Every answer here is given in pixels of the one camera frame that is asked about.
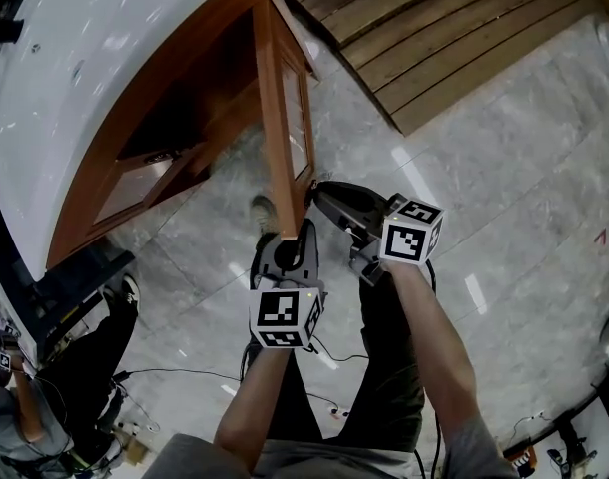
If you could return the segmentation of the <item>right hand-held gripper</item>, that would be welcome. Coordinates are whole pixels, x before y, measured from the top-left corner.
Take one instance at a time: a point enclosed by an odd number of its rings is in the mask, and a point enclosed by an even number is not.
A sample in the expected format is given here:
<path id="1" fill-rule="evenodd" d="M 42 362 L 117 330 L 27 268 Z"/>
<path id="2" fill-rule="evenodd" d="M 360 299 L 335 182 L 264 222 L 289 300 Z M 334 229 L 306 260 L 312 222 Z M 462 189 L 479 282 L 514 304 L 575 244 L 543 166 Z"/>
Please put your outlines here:
<path id="1" fill-rule="evenodd" d="M 428 202 L 400 193 L 387 199 L 346 182 L 315 180 L 305 203 L 352 236 L 349 267 L 371 286 L 384 274 L 384 259 L 430 265 L 444 220 L 444 210 Z"/>

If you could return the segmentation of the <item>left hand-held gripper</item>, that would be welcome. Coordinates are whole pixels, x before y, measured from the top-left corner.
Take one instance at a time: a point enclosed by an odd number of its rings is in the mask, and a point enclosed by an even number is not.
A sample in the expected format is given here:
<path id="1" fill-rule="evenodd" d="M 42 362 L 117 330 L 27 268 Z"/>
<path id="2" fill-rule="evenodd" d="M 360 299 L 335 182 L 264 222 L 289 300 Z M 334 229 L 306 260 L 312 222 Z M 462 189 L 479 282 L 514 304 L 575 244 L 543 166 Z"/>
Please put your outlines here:
<path id="1" fill-rule="evenodd" d="M 255 278 L 290 279 L 303 289 L 256 290 Z M 317 233 L 305 218 L 294 240 L 273 237 L 252 268 L 249 297 L 250 331 L 264 348 L 307 348 L 324 312 L 325 287 L 319 278 Z"/>

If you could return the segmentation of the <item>person's left hand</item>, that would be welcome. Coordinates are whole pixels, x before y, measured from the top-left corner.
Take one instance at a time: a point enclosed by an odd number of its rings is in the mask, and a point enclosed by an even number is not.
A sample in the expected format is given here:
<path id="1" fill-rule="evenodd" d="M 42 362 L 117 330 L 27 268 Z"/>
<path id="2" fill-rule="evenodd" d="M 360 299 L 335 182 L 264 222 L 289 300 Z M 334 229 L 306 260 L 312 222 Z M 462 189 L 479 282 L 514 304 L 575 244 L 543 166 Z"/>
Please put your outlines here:
<path id="1" fill-rule="evenodd" d="M 296 290 L 303 289 L 305 285 L 290 279 L 277 279 L 269 276 L 258 275 L 255 278 L 256 290 L 267 291 L 271 289 Z"/>

